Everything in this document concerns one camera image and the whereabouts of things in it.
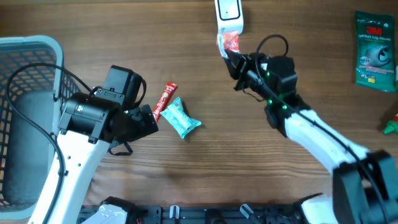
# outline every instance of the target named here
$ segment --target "wooden surface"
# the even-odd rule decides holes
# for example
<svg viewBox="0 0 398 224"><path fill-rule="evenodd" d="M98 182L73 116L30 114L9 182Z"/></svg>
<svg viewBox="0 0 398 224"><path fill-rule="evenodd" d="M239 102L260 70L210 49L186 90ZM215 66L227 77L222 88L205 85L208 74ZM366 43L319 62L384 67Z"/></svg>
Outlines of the wooden surface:
<svg viewBox="0 0 398 224"><path fill-rule="evenodd" d="M398 112L396 94L353 84L354 10L398 14L398 2L244 1L242 52L271 33L286 36L297 89L319 116L347 138L398 156L397 136L382 118ZM154 107L167 81L203 125L184 140L164 119L159 132L131 144L131 157L107 154L85 204L108 196L137 204L293 202L331 189L329 173L301 146L269 127L265 103L233 90L216 46L214 3L164 2L1 6L0 36L45 34L63 47L65 65L90 86L111 65L147 81ZM268 54L283 46L266 44Z"/></svg>

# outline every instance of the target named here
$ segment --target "gray plastic bin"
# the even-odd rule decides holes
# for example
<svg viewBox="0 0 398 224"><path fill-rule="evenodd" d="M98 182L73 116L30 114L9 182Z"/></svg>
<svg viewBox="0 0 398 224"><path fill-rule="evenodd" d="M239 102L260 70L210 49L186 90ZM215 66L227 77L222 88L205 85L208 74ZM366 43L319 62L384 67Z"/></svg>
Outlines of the gray plastic bin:
<svg viewBox="0 0 398 224"><path fill-rule="evenodd" d="M59 43L42 35L0 38L0 220L32 215L54 158L48 140L13 113L5 97L11 73L37 62L62 67ZM58 134L62 103L77 91L75 82L60 70L32 67L13 79L10 98L48 133Z"/></svg>

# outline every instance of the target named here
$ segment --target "light blue pouch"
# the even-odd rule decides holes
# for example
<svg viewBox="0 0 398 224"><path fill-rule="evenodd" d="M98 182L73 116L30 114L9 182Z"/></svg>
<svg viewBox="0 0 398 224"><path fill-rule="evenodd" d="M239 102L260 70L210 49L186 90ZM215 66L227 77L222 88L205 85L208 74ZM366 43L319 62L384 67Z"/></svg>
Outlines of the light blue pouch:
<svg viewBox="0 0 398 224"><path fill-rule="evenodd" d="M182 139L195 127L201 125L200 121L192 119L184 113L179 97L160 114L175 128Z"/></svg>

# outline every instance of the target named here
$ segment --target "3m logo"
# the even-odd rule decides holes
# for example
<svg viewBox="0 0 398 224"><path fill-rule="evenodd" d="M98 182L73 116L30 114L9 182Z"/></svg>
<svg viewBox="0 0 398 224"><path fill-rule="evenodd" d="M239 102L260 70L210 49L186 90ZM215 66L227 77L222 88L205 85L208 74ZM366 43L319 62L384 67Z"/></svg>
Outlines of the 3m logo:
<svg viewBox="0 0 398 224"><path fill-rule="evenodd" d="M368 34L373 34L373 35L381 35L381 28L376 28L376 27L366 27L366 32Z"/></svg>

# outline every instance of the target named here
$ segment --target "red candy bar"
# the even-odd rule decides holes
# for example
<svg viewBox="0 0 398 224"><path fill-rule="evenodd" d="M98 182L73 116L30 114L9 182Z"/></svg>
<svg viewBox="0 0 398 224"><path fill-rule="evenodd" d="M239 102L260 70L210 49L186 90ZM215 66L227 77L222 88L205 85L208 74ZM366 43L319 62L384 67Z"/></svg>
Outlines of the red candy bar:
<svg viewBox="0 0 398 224"><path fill-rule="evenodd" d="M164 89L164 92L162 94L162 97L160 97L159 102L157 102L155 109L152 112L154 114L156 122L159 120L160 112L163 111L163 108L167 105L167 102L169 102L169 99L173 95L174 90L176 88L177 84L174 84L172 82L167 83L166 88Z"/></svg>

